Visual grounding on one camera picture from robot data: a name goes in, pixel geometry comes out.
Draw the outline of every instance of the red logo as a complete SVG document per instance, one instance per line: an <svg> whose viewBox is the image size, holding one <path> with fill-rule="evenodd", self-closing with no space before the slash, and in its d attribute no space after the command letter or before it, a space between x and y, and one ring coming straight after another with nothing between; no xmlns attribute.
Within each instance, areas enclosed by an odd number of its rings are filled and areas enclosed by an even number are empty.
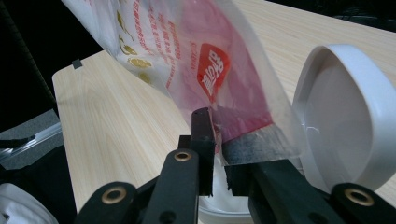
<svg viewBox="0 0 396 224"><path fill-rule="evenodd" d="M229 70L230 60L224 51L210 44L201 46L197 79L210 102L215 102L216 94Z"/></svg>

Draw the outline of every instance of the plastic bag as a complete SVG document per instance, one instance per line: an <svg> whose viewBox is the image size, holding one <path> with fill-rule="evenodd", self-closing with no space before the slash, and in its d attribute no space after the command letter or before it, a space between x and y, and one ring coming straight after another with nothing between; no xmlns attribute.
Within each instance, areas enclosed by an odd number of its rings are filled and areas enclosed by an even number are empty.
<svg viewBox="0 0 396 224"><path fill-rule="evenodd" d="M63 1L119 63L169 94L186 122L210 107L224 164L301 153L301 126L232 1Z"/></svg>

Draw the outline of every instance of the wooden surface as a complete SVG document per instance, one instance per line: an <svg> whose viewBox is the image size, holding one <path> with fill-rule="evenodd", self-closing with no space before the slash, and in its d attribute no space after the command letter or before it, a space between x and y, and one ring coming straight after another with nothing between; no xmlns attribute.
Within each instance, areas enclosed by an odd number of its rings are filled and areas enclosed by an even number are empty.
<svg viewBox="0 0 396 224"><path fill-rule="evenodd" d="M396 84L396 34L260 0L237 0L292 100L308 53L347 43L363 50ZM104 51L53 77L78 210L112 181L137 187L161 171L165 155L189 134L172 101ZM396 206L396 177L377 192Z"/></svg>

